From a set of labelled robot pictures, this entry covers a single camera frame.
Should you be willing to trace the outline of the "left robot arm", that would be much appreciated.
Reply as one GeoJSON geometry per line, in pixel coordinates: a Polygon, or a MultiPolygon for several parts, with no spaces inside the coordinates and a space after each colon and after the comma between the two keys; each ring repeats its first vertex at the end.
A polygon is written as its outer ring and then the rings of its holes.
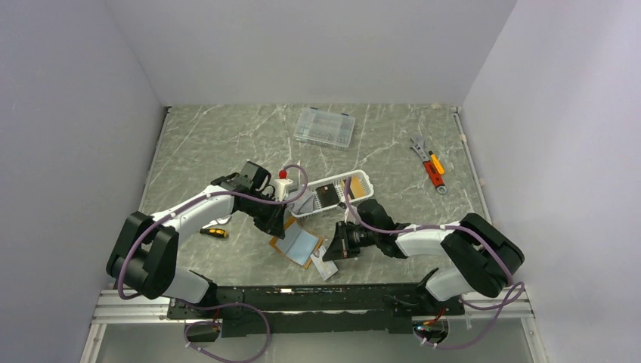
{"type": "Polygon", "coordinates": [[[285,205],[265,195],[271,173],[248,161],[240,172],[212,181],[192,198],[151,215],[130,214],[107,260],[106,271],[116,281],[121,299],[164,296],[181,300],[200,318],[218,305],[217,284],[178,266],[180,244],[211,221],[235,212],[252,217],[258,230],[284,237],[285,205]]]}

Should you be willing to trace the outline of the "silver VIP card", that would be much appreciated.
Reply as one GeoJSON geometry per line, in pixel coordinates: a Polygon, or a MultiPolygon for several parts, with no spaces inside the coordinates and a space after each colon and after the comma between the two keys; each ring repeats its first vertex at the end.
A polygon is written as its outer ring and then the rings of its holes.
{"type": "Polygon", "coordinates": [[[321,278],[324,281],[328,281],[332,276],[334,276],[338,272],[338,268],[334,261],[329,261],[329,262],[323,261],[323,257],[325,253],[326,253],[326,248],[323,245],[321,245],[310,255],[310,258],[314,267],[319,272],[321,278]]]}

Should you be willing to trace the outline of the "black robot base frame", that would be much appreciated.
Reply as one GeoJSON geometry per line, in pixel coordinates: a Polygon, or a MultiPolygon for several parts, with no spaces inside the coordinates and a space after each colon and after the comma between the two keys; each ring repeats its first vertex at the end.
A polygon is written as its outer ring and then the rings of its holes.
{"type": "Polygon", "coordinates": [[[219,307],[198,311],[171,301],[170,320],[221,324],[221,337],[381,330],[410,334],[420,319],[462,316],[457,298],[429,304],[415,283],[220,287],[219,307]]]}

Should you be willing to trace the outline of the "white plastic basket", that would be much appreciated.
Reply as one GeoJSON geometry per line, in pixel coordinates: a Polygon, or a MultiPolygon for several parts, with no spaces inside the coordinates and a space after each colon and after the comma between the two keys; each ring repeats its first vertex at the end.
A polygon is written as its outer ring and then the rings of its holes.
{"type": "Polygon", "coordinates": [[[355,204],[369,199],[374,195],[374,187],[369,175],[357,169],[351,172],[310,181],[306,186],[300,184],[299,191],[303,195],[288,205],[291,215],[302,219],[312,215],[329,212],[337,208],[345,208],[345,182],[350,179],[348,202],[355,204]]]}

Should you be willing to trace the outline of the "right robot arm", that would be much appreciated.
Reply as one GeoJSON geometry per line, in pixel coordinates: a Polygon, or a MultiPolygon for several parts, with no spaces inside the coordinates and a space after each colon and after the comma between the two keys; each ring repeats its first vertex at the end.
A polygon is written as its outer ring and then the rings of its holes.
{"type": "Polygon", "coordinates": [[[354,222],[336,223],[323,260],[356,258],[362,248],[371,246],[395,259],[446,256],[452,267],[431,270],[417,287],[416,303],[426,314],[465,293],[498,296],[525,261],[521,249],[477,213],[431,228],[394,222],[375,199],[360,203],[356,213],[354,222]]]}

